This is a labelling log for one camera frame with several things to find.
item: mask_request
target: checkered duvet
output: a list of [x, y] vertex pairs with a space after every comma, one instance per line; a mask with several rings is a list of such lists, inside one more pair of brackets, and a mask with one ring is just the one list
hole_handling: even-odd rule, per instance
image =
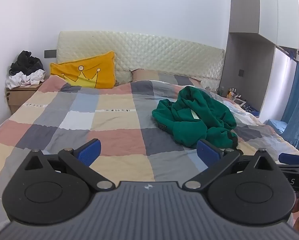
[[[138, 81], [113, 89], [70, 86], [51, 76], [0, 127], [0, 229], [8, 223], [1, 197], [13, 173], [31, 149], [44, 154], [74, 149], [93, 138], [102, 144], [91, 168], [118, 184], [121, 180], [186, 180], [206, 168], [195, 149], [175, 143], [157, 128], [152, 110], [164, 98], [175, 101], [184, 86], [159, 81]], [[208, 92], [233, 113], [239, 146], [247, 155], [267, 148], [276, 161], [281, 152], [299, 152], [267, 125], [232, 101]]]

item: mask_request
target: yellow crown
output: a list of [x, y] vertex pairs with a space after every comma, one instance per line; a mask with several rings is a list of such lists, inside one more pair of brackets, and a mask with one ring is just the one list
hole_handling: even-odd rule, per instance
[[100, 68], [97, 69], [97, 72], [96, 72], [95, 76], [92, 79], [88, 79], [84, 76], [84, 74], [83, 74], [84, 66], [79, 66], [78, 70], [80, 70], [81, 73], [79, 74], [76, 81], [68, 78], [63, 73], [62, 73], [62, 76], [64, 77], [65, 81], [67, 83], [71, 84], [72, 86], [96, 88], [97, 77], [98, 77], [98, 72], [100, 71]]

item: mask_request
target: silver screw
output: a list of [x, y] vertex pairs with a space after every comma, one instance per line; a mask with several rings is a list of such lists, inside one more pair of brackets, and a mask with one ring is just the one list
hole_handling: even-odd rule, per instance
[[96, 184], [96, 186], [101, 189], [109, 189], [113, 186], [113, 184], [108, 180], [102, 180], [102, 181], [98, 182]]
[[190, 180], [185, 183], [185, 187], [190, 189], [197, 189], [201, 187], [201, 184], [198, 181]]

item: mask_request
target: wooden nightstand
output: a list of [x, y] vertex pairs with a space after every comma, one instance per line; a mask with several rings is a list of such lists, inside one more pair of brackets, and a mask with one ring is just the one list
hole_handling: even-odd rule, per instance
[[7, 104], [11, 110], [11, 114], [14, 114], [38, 90], [41, 84], [6, 89]]

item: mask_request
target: green hoodie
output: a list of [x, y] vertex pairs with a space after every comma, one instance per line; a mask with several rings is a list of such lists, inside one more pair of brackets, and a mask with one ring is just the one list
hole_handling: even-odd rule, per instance
[[187, 86], [179, 92], [176, 102], [160, 100], [152, 115], [160, 129], [184, 146], [196, 148], [199, 139], [218, 148], [237, 146], [237, 136], [231, 132], [236, 127], [233, 114], [200, 89]]

